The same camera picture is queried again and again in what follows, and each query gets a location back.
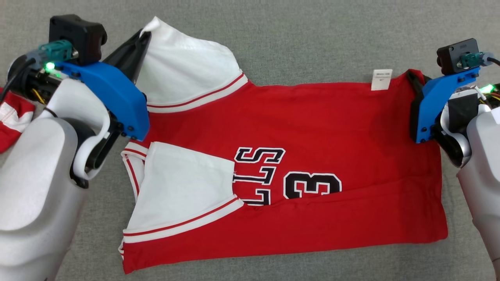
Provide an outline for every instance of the green light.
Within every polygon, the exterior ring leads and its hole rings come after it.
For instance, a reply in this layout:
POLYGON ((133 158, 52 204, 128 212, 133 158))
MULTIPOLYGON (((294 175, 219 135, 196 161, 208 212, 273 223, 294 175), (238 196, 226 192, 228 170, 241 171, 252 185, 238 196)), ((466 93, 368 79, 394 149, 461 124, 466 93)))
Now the green light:
POLYGON ((53 63, 53 62, 47 62, 47 64, 45 65, 45 69, 47 71, 51 71, 53 70, 54 68, 56 68, 56 65, 53 63))
POLYGON ((493 85, 488 85, 488 86, 484 86, 481 88, 481 93, 491 93, 493 92, 493 89, 495 89, 495 86, 493 85))

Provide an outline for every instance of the blue bracket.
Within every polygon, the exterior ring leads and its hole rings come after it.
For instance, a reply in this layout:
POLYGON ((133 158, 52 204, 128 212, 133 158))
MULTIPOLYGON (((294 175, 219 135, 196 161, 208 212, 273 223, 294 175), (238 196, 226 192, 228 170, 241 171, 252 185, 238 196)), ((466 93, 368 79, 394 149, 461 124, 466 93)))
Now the blue bracket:
POLYGON ((413 140, 419 144, 431 137, 431 126, 443 111, 445 104, 459 87, 476 81, 480 67, 467 71, 445 75, 428 81, 412 104, 410 129, 413 140))
POLYGON ((123 124, 127 136, 144 140, 150 129, 146 98, 118 68, 100 61, 85 66, 56 62, 55 66, 85 83, 123 124))

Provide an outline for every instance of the basketball jersey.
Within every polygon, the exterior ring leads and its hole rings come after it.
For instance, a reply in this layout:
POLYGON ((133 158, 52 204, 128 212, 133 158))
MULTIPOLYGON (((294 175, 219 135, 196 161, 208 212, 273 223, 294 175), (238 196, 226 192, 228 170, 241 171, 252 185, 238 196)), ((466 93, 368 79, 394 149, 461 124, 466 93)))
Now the basketball jersey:
POLYGON ((405 74, 379 91, 257 86, 218 43, 158 18, 144 30, 150 130, 122 152, 136 196, 125 273, 447 237, 440 150, 410 138, 405 74))

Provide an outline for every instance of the gray fabric surface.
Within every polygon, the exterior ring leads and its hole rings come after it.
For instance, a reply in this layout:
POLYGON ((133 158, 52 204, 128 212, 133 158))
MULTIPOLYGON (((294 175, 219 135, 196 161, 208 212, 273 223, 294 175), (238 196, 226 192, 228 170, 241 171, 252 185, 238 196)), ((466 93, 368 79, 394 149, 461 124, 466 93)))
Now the gray fabric surface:
MULTIPOLYGON (((2 81, 13 59, 46 42, 50 16, 61 14, 102 23, 108 33, 104 55, 158 16, 190 36, 228 46, 257 85, 368 82, 373 69, 394 69, 399 75, 414 68, 437 77, 436 49, 470 37, 477 39, 481 50, 500 55, 498 0, 0 0, 0 4, 2 81)), ((478 81, 479 85, 500 81, 500 68, 485 69, 478 81)), ((457 169, 446 158, 442 160, 442 201, 449 227, 445 240, 182 262, 124 275, 117 248, 134 207, 120 158, 125 144, 123 138, 118 141, 91 183, 91 196, 59 281, 494 279, 455 177, 457 169)), ((0 164, 5 157, 0 156, 0 164)))

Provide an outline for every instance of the yellow wire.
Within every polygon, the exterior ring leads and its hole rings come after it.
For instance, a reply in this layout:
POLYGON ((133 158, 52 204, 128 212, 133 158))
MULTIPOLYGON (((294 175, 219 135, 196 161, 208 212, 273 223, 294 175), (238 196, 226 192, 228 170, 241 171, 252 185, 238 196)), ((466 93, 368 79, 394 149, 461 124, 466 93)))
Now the yellow wire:
POLYGON ((34 93, 34 94, 38 97, 38 99, 40 100, 40 102, 41 102, 42 104, 45 104, 45 101, 44 101, 44 99, 42 98, 42 96, 40 95, 40 93, 39 93, 37 90, 35 90, 35 89, 31 89, 31 90, 32 90, 32 91, 33 91, 33 93, 34 93))

